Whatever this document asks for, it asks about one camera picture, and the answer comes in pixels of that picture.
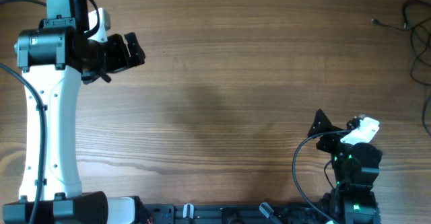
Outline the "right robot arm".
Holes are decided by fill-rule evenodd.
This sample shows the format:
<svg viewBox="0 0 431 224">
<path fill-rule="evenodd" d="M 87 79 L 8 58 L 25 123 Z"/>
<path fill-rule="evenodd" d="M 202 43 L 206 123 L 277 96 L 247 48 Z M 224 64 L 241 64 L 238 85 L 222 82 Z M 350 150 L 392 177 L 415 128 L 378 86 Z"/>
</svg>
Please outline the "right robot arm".
<svg viewBox="0 0 431 224">
<path fill-rule="evenodd" d="M 347 122 L 346 128 L 334 126 L 317 110 L 308 132 L 318 137 L 318 150 L 329 153 L 336 185 L 320 199 L 317 207 L 332 223 L 381 222 L 380 211 L 372 191 L 380 169 L 383 152 L 371 144 L 380 122 L 361 114 Z"/>
</svg>

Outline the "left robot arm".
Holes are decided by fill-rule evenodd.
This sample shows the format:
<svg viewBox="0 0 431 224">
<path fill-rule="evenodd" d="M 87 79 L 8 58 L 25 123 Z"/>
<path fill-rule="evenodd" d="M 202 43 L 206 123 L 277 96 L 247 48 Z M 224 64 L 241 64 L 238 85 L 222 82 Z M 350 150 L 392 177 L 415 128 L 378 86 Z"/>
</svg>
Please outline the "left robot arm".
<svg viewBox="0 0 431 224">
<path fill-rule="evenodd" d="M 108 35 L 93 0 L 46 0 L 47 15 L 15 44 L 25 87 L 27 140 L 18 200 L 3 206 L 5 223 L 151 223 L 136 196 L 83 192 L 75 152 L 75 111 L 81 84 L 110 82 L 113 73 L 140 66 L 136 35 Z"/>
</svg>

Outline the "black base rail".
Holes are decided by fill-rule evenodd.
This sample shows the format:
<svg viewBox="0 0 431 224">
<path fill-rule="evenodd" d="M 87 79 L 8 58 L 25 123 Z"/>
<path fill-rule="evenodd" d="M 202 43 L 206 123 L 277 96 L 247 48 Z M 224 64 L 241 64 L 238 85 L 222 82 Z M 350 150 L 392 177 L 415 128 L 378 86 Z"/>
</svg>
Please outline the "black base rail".
<svg viewBox="0 0 431 224">
<path fill-rule="evenodd" d="M 331 223 L 305 204 L 193 205 L 145 204 L 142 223 Z"/>
</svg>

